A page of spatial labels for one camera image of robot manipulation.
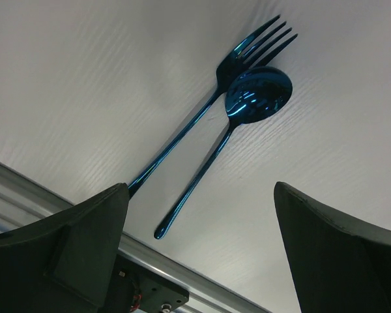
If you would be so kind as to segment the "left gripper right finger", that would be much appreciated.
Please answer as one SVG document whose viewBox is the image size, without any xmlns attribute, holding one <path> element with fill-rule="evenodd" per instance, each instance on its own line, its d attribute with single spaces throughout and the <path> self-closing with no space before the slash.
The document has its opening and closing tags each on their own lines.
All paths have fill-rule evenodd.
<svg viewBox="0 0 391 313">
<path fill-rule="evenodd" d="M 391 231 L 287 183 L 274 204 L 302 312 L 391 312 Z"/>
</svg>

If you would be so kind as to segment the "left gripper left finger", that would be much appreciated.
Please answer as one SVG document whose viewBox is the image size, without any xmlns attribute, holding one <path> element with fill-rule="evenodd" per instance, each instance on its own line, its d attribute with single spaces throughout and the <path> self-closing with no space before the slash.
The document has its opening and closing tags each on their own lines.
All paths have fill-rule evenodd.
<svg viewBox="0 0 391 313">
<path fill-rule="evenodd" d="M 124 183 L 0 234 L 0 312 L 98 312 L 128 210 Z"/>
</svg>

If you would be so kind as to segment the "blue metal spoon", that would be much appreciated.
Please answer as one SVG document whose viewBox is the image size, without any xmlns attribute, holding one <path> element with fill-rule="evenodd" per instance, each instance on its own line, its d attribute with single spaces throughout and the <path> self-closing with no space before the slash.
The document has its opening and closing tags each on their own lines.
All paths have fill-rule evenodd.
<svg viewBox="0 0 391 313">
<path fill-rule="evenodd" d="M 210 157 L 203 163 L 186 189 L 161 220 L 153 237 L 162 239 L 180 213 L 185 202 L 222 151 L 233 131 L 241 126 L 263 121 L 280 111 L 293 93 L 288 75 L 277 68 L 258 67 L 241 74 L 225 96 L 228 128 Z"/>
</svg>

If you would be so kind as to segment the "blue metal fork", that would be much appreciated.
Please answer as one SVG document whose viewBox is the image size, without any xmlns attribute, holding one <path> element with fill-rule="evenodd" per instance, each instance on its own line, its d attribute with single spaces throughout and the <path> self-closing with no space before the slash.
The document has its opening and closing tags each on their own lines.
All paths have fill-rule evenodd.
<svg viewBox="0 0 391 313">
<path fill-rule="evenodd" d="M 208 101 L 201 109 L 188 121 L 188 123 L 176 134 L 176 136 L 164 147 L 164 149 L 154 158 L 154 160 L 133 180 L 128 186 L 129 196 L 133 197 L 143 183 L 149 178 L 153 171 L 168 156 L 174 147 L 185 137 L 193 126 L 206 114 L 216 100 L 227 92 L 231 83 L 244 71 L 253 67 L 261 67 L 269 64 L 284 48 L 297 38 L 294 34 L 285 41 L 286 35 L 291 32 L 291 28 L 276 35 L 279 30 L 285 27 L 283 22 L 271 32 L 263 33 L 278 19 L 279 15 L 264 23 L 253 33 L 244 38 L 234 47 L 216 69 L 217 87 Z"/>
</svg>

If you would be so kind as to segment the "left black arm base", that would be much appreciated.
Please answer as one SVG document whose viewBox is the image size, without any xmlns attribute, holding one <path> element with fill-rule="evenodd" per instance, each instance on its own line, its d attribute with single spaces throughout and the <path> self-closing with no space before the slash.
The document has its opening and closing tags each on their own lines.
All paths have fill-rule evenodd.
<svg viewBox="0 0 391 313">
<path fill-rule="evenodd" d="M 189 300 L 188 290 L 118 253 L 104 306 L 99 312 L 173 312 Z"/>
</svg>

